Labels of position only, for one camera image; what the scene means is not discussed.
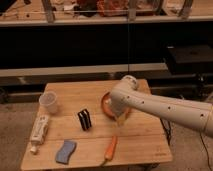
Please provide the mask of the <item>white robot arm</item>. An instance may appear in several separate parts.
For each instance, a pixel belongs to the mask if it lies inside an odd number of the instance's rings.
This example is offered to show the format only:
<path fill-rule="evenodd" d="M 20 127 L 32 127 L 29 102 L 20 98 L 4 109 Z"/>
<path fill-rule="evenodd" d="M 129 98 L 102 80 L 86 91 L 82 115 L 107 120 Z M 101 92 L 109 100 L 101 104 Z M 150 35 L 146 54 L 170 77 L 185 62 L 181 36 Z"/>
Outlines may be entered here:
<path fill-rule="evenodd" d="M 213 104 L 147 94 L 138 88 L 138 80 L 126 75 L 111 89 L 110 108 L 117 117 L 132 107 L 213 138 Z"/>

